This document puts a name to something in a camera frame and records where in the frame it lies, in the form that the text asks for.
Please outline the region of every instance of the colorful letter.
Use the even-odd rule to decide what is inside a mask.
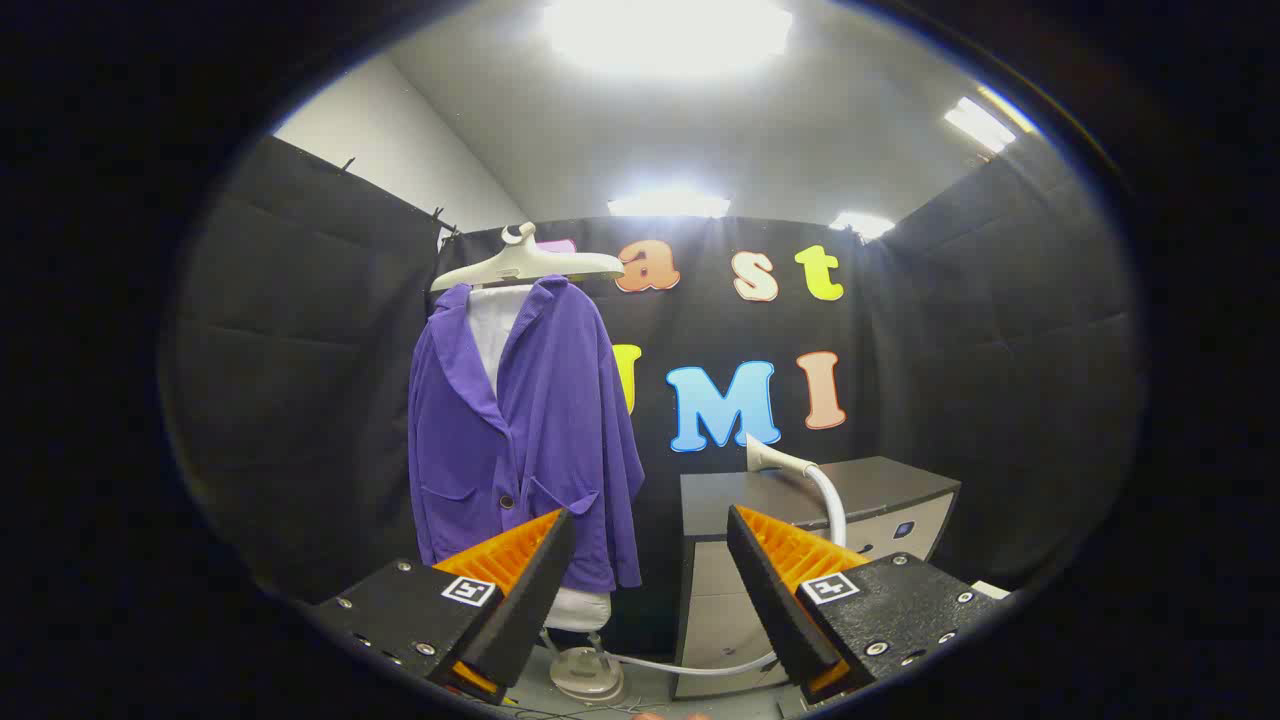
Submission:
[[[614,345],[613,359],[622,378],[622,395],[627,398],[627,415],[636,407],[636,359],[644,355],[639,345]]]
[[[796,357],[796,365],[809,379],[809,416],[804,424],[810,430],[835,428],[845,421],[845,411],[836,400],[836,357],[835,352],[808,352]]]
[[[820,245],[813,245],[796,252],[796,263],[804,265],[804,282],[814,297],[818,300],[844,297],[845,288],[840,283],[831,282],[831,269],[838,268],[840,260],[827,255]]]
[[[618,252],[626,274],[614,281],[622,292],[671,290],[680,282],[671,246],[660,240],[632,242]]]
[[[667,373],[667,383],[676,388],[676,437],[671,448],[698,452],[707,447],[707,438],[698,432],[699,418],[716,445],[724,447],[739,415],[742,416],[742,427],[733,436],[735,442],[746,447],[745,433],[751,433],[765,445],[778,442],[782,432],[773,424],[769,407],[771,375],[773,363],[742,363],[733,372],[728,392],[721,395],[701,368],[676,368]]]
[[[545,242],[538,241],[538,249],[545,250],[548,252],[577,252],[577,245],[572,240],[548,240]]]
[[[778,281],[769,274],[773,272],[773,263],[763,252],[739,252],[728,265],[737,275],[733,290],[742,300],[768,302],[778,296]]]

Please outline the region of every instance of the hanger hook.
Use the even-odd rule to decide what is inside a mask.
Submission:
[[[502,241],[506,242],[507,245],[520,245],[521,242],[524,242],[525,240],[527,240],[534,234],[534,231],[538,229],[538,225],[535,225],[534,223],[525,223],[520,225],[520,228],[517,229],[520,229],[520,234],[511,234],[511,225],[503,225]]]

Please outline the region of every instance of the white wall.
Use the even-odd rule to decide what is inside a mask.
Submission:
[[[390,58],[348,70],[302,105],[275,137],[338,165],[458,229],[529,218],[453,135]]]

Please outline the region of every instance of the cabinet top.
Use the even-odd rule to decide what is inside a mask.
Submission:
[[[957,480],[888,457],[818,466],[836,486],[850,523],[960,489]],[[680,496],[686,537],[723,537],[728,506],[733,503],[804,529],[828,525],[818,488],[808,479],[794,480],[778,470],[681,475]]]

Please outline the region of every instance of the mannequin stand base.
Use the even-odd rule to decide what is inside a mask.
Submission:
[[[600,662],[593,647],[571,647],[552,662],[552,684],[568,697],[607,705],[622,697],[622,665],[612,657]]]

